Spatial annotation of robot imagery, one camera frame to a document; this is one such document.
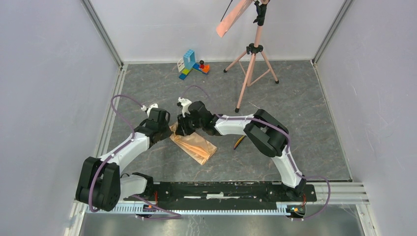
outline cloth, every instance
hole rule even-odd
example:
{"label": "cloth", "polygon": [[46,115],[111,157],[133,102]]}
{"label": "cloth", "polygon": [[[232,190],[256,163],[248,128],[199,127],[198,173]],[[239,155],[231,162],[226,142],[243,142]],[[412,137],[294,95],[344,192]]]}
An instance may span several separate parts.
{"label": "cloth", "polygon": [[170,137],[171,140],[200,165],[204,165],[216,152],[217,147],[195,132],[188,136],[176,135],[177,127],[177,122],[170,126],[170,129],[174,132]]}

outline white wall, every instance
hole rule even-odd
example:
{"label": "white wall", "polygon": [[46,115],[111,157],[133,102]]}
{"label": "white wall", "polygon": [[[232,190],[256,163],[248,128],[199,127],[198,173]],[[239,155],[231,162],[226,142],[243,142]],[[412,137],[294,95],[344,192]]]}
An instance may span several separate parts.
{"label": "white wall", "polygon": [[3,0],[0,32],[0,235],[62,235],[118,68],[79,0]]}
{"label": "white wall", "polygon": [[[240,0],[232,2],[229,11]],[[227,34],[215,29],[229,0],[91,0],[124,61],[234,60],[255,39],[256,7],[250,6]],[[343,0],[272,0],[263,44],[270,59],[312,59]]]}
{"label": "white wall", "polygon": [[353,2],[318,64],[383,236],[416,235],[417,1]]}

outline tripod clamp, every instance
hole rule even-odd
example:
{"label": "tripod clamp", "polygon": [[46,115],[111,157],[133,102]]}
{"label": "tripod clamp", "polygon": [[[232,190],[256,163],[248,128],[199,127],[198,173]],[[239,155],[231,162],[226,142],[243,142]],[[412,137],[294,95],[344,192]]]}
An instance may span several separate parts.
{"label": "tripod clamp", "polygon": [[254,5],[256,6],[256,13],[258,13],[258,16],[253,21],[253,23],[258,23],[259,26],[264,25],[265,21],[265,14],[267,13],[267,5],[268,3],[260,3],[259,1],[255,1]]}
{"label": "tripod clamp", "polygon": [[249,44],[249,46],[246,47],[246,53],[248,53],[248,55],[250,53],[260,53],[264,50],[264,47],[262,45],[258,45],[257,47],[255,47],[254,43]]}

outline blue toy block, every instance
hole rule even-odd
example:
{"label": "blue toy block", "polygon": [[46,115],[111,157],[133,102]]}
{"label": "blue toy block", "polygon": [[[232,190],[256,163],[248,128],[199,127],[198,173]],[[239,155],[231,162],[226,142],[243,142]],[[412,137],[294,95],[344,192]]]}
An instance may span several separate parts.
{"label": "blue toy block", "polygon": [[193,65],[196,63],[195,62],[195,54],[194,54],[194,51],[191,50],[191,49],[188,50],[184,54],[183,59],[184,59],[185,68],[187,68],[188,70],[191,70],[191,68],[193,68]]}
{"label": "blue toy block", "polygon": [[203,74],[205,74],[205,75],[207,75],[207,74],[208,74],[208,73],[205,73],[204,71],[202,71],[202,70],[200,69],[200,65],[199,65],[198,63],[195,63],[195,64],[193,65],[193,69],[196,69],[196,70],[200,71],[201,73],[203,73]]}
{"label": "blue toy block", "polygon": [[181,73],[178,78],[180,78],[182,80],[185,80],[186,77],[187,77],[187,75],[184,75],[184,74]]}

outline tripod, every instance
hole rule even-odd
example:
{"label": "tripod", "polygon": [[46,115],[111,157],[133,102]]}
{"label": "tripod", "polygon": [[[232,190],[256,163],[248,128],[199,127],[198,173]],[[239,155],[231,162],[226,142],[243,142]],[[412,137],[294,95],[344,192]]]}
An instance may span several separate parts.
{"label": "tripod", "polygon": [[[256,29],[255,42],[249,44],[249,46],[246,47],[246,51],[244,51],[238,58],[236,58],[236,60],[234,60],[226,69],[223,70],[223,72],[226,73],[230,68],[232,68],[233,65],[236,64],[236,62],[239,62],[240,67],[242,68],[243,73],[245,74],[245,80],[243,82],[242,90],[240,91],[238,104],[236,105],[236,109],[235,109],[236,113],[239,112],[240,103],[242,102],[242,98],[243,98],[243,94],[245,92],[246,86],[248,86],[248,87],[251,86],[256,81],[258,81],[260,78],[262,78],[266,74],[268,74],[269,72],[272,73],[272,75],[275,79],[275,83],[276,84],[279,83],[278,78],[276,77],[275,72],[272,69],[271,64],[269,63],[267,56],[264,53],[264,47],[262,45],[259,45],[259,40],[261,39],[261,34],[262,34],[262,26],[264,25],[265,14],[267,12],[267,4],[268,4],[268,1],[266,1],[266,3],[262,3],[262,4],[259,4],[259,1],[255,2],[256,12],[258,13],[258,16],[256,17],[256,19],[253,22],[253,23],[256,23],[256,22],[258,23],[258,28]],[[265,62],[267,63],[267,66],[268,66],[269,69],[264,74],[262,74],[256,80],[254,80],[252,82],[252,73],[253,73],[253,69],[255,67],[255,59],[256,59],[256,54],[257,53],[261,53],[261,55],[264,58]],[[247,71],[244,70],[242,64],[239,61],[246,54],[252,54]]]}

